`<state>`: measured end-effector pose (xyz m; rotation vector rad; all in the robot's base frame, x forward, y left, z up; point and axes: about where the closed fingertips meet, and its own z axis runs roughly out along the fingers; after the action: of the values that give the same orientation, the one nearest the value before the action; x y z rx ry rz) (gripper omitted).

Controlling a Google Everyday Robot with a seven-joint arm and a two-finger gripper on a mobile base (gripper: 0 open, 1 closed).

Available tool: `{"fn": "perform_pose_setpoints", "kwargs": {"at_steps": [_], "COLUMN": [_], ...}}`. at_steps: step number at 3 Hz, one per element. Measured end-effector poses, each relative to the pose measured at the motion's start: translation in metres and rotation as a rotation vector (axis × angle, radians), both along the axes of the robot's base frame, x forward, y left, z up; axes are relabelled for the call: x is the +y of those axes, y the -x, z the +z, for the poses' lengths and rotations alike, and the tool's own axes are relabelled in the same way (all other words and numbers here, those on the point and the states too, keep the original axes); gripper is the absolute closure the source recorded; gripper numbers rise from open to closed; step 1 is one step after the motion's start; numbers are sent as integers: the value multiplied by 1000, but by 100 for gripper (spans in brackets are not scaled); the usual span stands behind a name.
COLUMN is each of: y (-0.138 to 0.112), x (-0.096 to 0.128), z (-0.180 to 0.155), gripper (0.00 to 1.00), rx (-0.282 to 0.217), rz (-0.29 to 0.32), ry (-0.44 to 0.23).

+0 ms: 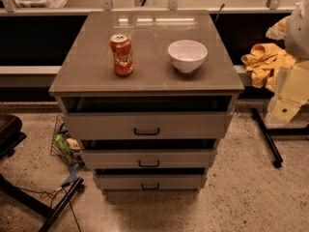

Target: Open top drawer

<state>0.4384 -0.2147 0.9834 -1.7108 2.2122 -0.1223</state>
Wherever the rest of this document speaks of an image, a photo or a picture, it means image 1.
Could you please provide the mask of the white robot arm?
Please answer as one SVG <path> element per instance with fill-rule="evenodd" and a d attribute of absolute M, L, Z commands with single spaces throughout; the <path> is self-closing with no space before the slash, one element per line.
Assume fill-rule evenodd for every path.
<path fill-rule="evenodd" d="M 275 127 L 289 123 L 309 101 L 309 0 L 302 0 L 288 19 L 285 49 L 296 61 L 289 69 L 281 67 L 275 79 L 267 108 L 267 123 Z"/>

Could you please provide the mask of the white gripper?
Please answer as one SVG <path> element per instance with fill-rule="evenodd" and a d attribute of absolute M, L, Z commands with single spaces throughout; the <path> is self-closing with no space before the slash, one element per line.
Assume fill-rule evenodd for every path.
<path fill-rule="evenodd" d="M 280 68 L 274 96 L 267 107 L 269 124 L 287 124 L 309 100 L 309 61 L 296 62 L 289 69 Z"/>

